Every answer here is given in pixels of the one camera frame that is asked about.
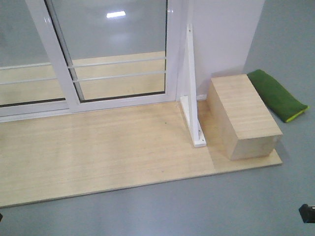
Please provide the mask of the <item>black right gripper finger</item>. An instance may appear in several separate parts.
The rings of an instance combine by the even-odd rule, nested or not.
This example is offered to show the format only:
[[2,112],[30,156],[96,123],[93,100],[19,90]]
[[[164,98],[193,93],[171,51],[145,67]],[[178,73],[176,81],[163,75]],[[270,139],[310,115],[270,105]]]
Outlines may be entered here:
[[315,223],[315,207],[303,204],[299,208],[303,223]]

